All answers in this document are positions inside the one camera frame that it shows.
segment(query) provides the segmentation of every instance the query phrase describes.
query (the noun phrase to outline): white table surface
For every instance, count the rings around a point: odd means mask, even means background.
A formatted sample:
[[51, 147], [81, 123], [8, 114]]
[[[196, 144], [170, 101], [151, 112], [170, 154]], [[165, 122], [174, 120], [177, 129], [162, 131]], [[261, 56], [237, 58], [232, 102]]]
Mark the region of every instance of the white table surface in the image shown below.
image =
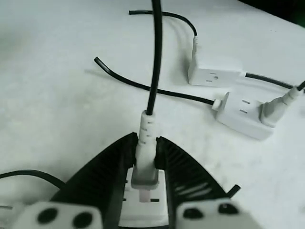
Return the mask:
[[[0, 1], [0, 172], [39, 169], [67, 181], [118, 138], [138, 132], [148, 92], [104, 73], [93, 59], [149, 84], [153, 19], [129, 16], [149, 0]], [[229, 55], [245, 71], [292, 84], [305, 79], [305, 29], [236, 0], [163, 0], [187, 17], [207, 53]], [[286, 90], [243, 80], [234, 88], [191, 86], [186, 69], [193, 34], [163, 20], [160, 88], [209, 99], [239, 91], [261, 101]], [[275, 133], [256, 141], [214, 119], [210, 106], [157, 96], [158, 134], [197, 159], [266, 229], [304, 228], [305, 99]], [[0, 202], [32, 203], [57, 191], [33, 177], [0, 181]]]

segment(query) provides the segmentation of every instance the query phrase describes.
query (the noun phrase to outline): white plug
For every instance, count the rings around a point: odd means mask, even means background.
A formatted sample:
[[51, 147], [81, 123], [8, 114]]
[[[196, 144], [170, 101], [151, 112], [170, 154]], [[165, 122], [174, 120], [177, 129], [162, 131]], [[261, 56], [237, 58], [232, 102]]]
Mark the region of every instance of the white plug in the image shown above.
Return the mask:
[[263, 140], [274, 129], [260, 121], [263, 103], [236, 93], [227, 93], [222, 101], [215, 100], [212, 109], [217, 111], [216, 120], [243, 133]]
[[260, 115], [261, 122], [267, 126], [275, 127], [289, 105], [302, 94], [303, 90], [299, 91], [296, 87], [293, 87], [284, 96], [264, 103]]
[[157, 188], [158, 170], [154, 166], [156, 157], [155, 115], [141, 115], [141, 126], [136, 147], [136, 165], [132, 173], [132, 187], [151, 190]]
[[194, 37], [192, 61], [188, 70], [189, 84], [230, 87], [244, 76], [240, 61], [232, 57], [205, 53], [198, 37]]

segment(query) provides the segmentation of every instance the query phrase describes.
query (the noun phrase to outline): black cable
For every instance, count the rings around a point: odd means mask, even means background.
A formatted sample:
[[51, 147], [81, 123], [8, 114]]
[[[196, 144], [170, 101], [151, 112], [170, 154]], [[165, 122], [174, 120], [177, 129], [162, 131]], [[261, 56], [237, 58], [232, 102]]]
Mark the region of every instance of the black cable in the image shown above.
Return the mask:
[[9, 173], [3, 173], [0, 174], [0, 179], [2, 178], [7, 178], [7, 177], [13, 177], [13, 176], [19, 176], [19, 175], [27, 175], [27, 176], [33, 176], [33, 177], [39, 177], [41, 179], [44, 179], [48, 182], [50, 182], [51, 184], [55, 185], [58, 188], [62, 188], [65, 183], [61, 180], [59, 180], [56, 177], [53, 177], [50, 174], [38, 171], [38, 170], [16, 170], [13, 172], [9, 172]]
[[[129, 11], [129, 15], [138, 15], [138, 14], [153, 14], [153, 11], [151, 11], [151, 10], [130, 10]], [[162, 15], [172, 17], [172, 18], [177, 18], [177, 19], [180, 19], [180, 20], [186, 22], [193, 30], [194, 36], [197, 36], [197, 30], [196, 30], [195, 26], [184, 16], [181, 16], [181, 15], [175, 14], [175, 13], [164, 12], [164, 11], [162, 12]]]
[[[146, 91], [150, 91], [149, 86], [131, 81], [129, 79], [122, 77], [121, 75], [118, 75], [117, 73], [112, 71], [109, 67], [107, 67], [107, 65], [105, 65], [98, 57], [95, 57], [94, 62], [96, 62], [97, 65], [100, 66], [100, 68], [102, 68], [108, 75], [110, 75], [114, 79], [116, 79], [122, 83], [128, 84], [130, 86], [141, 88]], [[204, 98], [200, 98], [200, 97], [189, 95], [189, 94], [182, 94], [182, 93], [177, 93], [177, 92], [166, 91], [166, 90], [162, 90], [162, 89], [158, 89], [158, 93], [168, 95], [168, 96], [178, 97], [178, 98], [182, 98], [182, 99], [194, 100], [194, 101], [198, 101], [198, 102], [201, 102], [204, 104], [209, 104], [209, 105], [213, 105], [213, 103], [214, 103], [214, 101], [209, 100], [209, 99], [204, 99]]]
[[305, 88], [305, 81], [303, 83], [301, 83], [298, 87], [297, 87], [297, 90], [298, 91], [301, 91]]
[[147, 115], [153, 114], [153, 107], [158, 92], [158, 83], [162, 59], [162, 10], [160, 0], [152, 0], [153, 23], [154, 23], [154, 61], [152, 71], [152, 83], [146, 109]]
[[[252, 73], [246, 73], [245, 77], [246, 78], [250, 78], [250, 79], [256, 79], [256, 80], [265, 81], [265, 82], [268, 82], [268, 83], [273, 83], [273, 84], [276, 84], [278, 86], [281, 86], [281, 87], [284, 87], [284, 88], [287, 88], [287, 89], [293, 88], [293, 86], [291, 84], [284, 83], [282, 81], [278, 81], [278, 80], [275, 80], [275, 79], [271, 79], [271, 78], [266, 77], [266, 76], [256, 75], [256, 74], [252, 74]], [[301, 85], [298, 86], [298, 90], [299, 91], [304, 89], [304, 88], [301, 87]]]

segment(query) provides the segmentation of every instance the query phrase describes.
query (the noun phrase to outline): black dot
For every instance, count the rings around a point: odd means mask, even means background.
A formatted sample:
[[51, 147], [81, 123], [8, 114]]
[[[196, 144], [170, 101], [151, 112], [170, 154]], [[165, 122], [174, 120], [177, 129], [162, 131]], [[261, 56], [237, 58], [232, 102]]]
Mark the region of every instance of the black dot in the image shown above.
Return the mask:
[[53, 220], [55, 220], [57, 214], [58, 210], [56, 208], [48, 208], [39, 213], [37, 220], [40, 224], [51, 223]]
[[73, 220], [73, 226], [76, 228], [86, 228], [92, 222], [92, 214], [90, 212], [83, 212], [78, 214]]
[[226, 214], [226, 215], [238, 214], [237, 208], [234, 207], [232, 204], [221, 204], [221, 205], [219, 205], [218, 212], [220, 214]]
[[188, 208], [184, 210], [183, 217], [186, 219], [202, 219], [203, 213], [196, 208]]

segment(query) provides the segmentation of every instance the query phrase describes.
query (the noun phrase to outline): electrical outlet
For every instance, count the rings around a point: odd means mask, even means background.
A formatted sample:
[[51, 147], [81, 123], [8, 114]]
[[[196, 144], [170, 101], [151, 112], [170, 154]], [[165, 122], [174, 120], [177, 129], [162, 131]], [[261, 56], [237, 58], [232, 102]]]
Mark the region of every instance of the electrical outlet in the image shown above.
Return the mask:
[[274, 131], [274, 128], [260, 121], [262, 102], [246, 98], [237, 93], [227, 93], [220, 103], [215, 103], [216, 120], [247, 136], [264, 140]]
[[230, 87], [245, 76], [241, 63], [231, 57], [194, 53], [188, 70], [189, 83], [209, 87]]
[[120, 227], [146, 228], [168, 225], [165, 173], [159, 170], [159, 183], [156, 189], [141, 190], [131, 186], [133, 168], [127, 172]]

